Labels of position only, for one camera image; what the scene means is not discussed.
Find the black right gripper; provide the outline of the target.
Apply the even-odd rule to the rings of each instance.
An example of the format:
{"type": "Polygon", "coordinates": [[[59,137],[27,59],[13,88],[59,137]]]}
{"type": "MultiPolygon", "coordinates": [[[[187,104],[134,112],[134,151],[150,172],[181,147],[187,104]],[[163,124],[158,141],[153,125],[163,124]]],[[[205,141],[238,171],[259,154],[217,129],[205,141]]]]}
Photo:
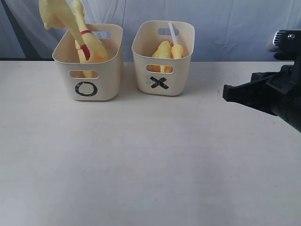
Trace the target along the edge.
{"type": "Polygon", "coordinates": [[[297,131],[301,130],[301,83],[294,83],[294,65],[279,72],[253,73],[248,83],[224,85],[222,97],[258,111],[277,116],[297,131]]]}

